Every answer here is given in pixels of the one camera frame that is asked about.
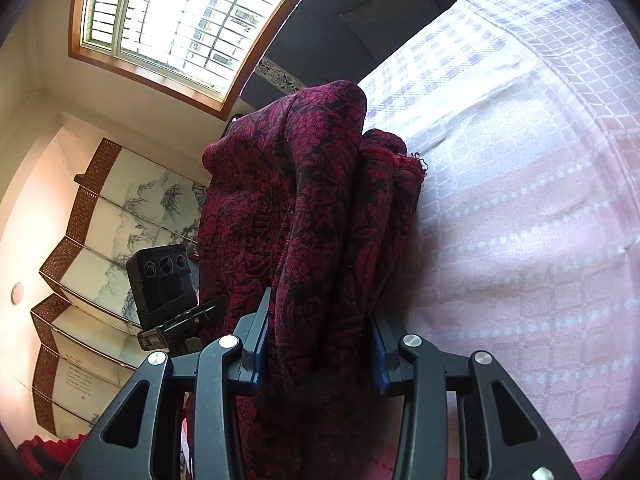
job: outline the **camera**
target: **camera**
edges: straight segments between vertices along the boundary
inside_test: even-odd
[[[190,274],[184,244],[141,249],[127,262],[143,350],[166,348],[172,356],[200,351],[202,325],[224,318],[228,297],[198,305]]]

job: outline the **fabric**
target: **fabric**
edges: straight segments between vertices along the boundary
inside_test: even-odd
[[[363,328],[424,171],[393,134],[362,136],[365,106],[352,83],[304,89],[241,118],[203,156],[200,297],[230,305],[201,338],[232,332],[273,287],[268,379],[238,399],[248,479],[338,478],[366,420]]]
[[[491,351],[601,478],[640,418],[640,50],[622,20],[607,0],[458,0],[360,87],[365,128],[430,170],[382,306],[441,350]],[[372,413],[368,478],[389,479],[401,400]]]
[[[20,444],[18,454],[38,480],[58,480],[83,440],[84,435],[59,441],[44,441],[36,436]]]

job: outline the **red blanket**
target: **red blanket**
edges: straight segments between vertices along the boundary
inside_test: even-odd
[[[38,480],[58,480],[83,440],[84,435],[59,442],[37,436],[20,444],[18,454]]]
[[[203,343],[233,332],[272,286],[268,376],[237,403],[247,480],[358,472],[367,319],[408,240],[424,179],[401,139],[362,135],[365,112],[353,83],[304,89],[236,121],[202,157],[212,179],[200,301],[230,298]]]

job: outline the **metal screw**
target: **metal screw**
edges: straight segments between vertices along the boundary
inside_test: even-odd
[[[474,359],[476,360],[476,363],[481,365],[490,364],[491,361],[494,360],[494,358],[491,357],[491,354],[489,354],[489,352],[476,352]]]
[[[161,365],[166,361],[166,354],[164,352],[153,352],[149,354],[149,357],[146,358],[151,365]]]
[[[235,335],[223,335],[218,344],[222,346],[222,348],[233,348],[238,344],[238,337]]]
[[[533,480],[556,480],[554,474],[546,467],[536,469],[533,475],[531,475],[531,478],[533,478]]]
[[[407,346],[411,346],[412,348],[415,348],[422,344],[422,339],[420,338],[419,335],[407,334],[402,338],[402,342]]]

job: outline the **mattress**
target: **mattress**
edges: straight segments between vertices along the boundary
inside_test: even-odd
[[[365,129],[428,164],[383,300],[441,350],[492,352],[583,480],[640,418],[640,51],[607,0],[458,0],[361,83]],[[391,478],[401,399],[369,479]],[[457,476],[454,402],[449,477]]]

